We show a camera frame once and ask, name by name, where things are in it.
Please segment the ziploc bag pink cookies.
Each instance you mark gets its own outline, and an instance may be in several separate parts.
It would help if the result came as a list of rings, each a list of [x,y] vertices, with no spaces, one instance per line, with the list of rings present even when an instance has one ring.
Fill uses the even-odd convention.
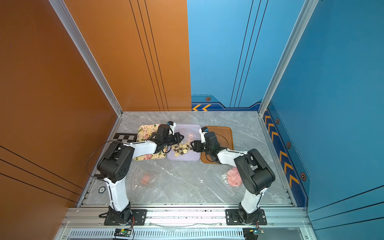
[[[238,188],[243,184],[239,171],[236,167],[228,170],[222,175],[217,175],[217,178],[222,183],[222,186],[231,196],[234,196]]]

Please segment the ziploc bag ring cookies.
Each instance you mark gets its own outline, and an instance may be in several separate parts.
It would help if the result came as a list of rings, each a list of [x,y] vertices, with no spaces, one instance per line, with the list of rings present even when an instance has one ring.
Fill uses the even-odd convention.
[[[138,167],[133,174],[132,190],[151,187],[159,175],[160,173],[158,172],[145,171],[141,167]]]

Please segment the ziploc bag mixed cookies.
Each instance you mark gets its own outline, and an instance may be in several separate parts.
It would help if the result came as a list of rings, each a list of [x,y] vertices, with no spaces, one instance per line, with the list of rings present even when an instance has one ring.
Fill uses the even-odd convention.
[[[195,140],[200,140],[199,128],[195,127],[180,127],[178,132],[184,136],[182,144],[189,144]]]

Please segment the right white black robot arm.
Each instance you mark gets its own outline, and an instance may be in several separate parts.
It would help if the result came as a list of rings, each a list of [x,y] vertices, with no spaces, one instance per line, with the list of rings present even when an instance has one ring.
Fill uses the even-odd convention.
[[[232,224],[267,225],[266,215],[260,208],[260,203],[265,192],[276,180],[269,164],[256,149],[238,152],[222,147],[216,134],[208,128],[200,129],[200,135],[200,140],[191,143],[193,151],[204,153],[210,162],[237,168],[246,188],[236,213],[238,219],[233,220]]]

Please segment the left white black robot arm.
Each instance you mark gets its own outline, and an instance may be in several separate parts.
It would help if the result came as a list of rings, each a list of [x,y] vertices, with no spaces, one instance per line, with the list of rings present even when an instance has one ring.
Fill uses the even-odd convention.
[[[179,144],[184,136],[175,131],[177,124],[170,121],[160,124],[149,139],[142,142],[121,143],[113,141],[97,164],[98,179],[106,182],[110,198],[105,225],[134,224],[134,214],[127,197],[126,176],[134,158],[162,152],[165,148]]]

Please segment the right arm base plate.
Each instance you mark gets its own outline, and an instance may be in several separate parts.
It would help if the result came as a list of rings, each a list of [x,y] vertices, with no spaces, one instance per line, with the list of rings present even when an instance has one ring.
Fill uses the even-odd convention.
[[[268,224],[267,217],[263,209],[257,209],[251,214],[240,209],[225,210],[226,221],[228,226],[234,225],[256,225],[266,226]]]

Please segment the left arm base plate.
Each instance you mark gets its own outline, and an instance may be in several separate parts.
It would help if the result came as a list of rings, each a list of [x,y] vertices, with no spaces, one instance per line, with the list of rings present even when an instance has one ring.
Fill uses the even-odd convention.
[[[147,217],[147,210],[126,210],[122,213],[109,210],[106,213],[105,226],[144,226]]]

